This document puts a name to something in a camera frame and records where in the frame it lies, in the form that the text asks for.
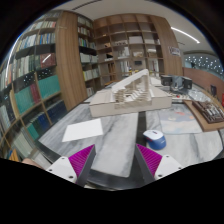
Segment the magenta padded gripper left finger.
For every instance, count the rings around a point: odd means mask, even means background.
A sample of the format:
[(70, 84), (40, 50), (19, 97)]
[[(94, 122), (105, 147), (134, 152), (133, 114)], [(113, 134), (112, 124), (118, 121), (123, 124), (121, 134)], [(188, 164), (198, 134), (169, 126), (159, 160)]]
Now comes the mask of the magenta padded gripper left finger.
[(70, 157), (60, 157), (47, 169), (47, 171), (84, 187), (95, 155), (95, 145), (90, 145)]

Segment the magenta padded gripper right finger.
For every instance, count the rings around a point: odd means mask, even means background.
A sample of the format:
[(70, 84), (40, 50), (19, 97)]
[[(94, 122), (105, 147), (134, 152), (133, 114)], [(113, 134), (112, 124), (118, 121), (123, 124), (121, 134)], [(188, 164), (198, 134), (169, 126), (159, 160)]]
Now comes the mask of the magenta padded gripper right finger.
[(145, 184), (154, 182), (183, 168), (170, 155), (160, 155), (153, 150), (137, 144), (135, 157), (138, 161)]

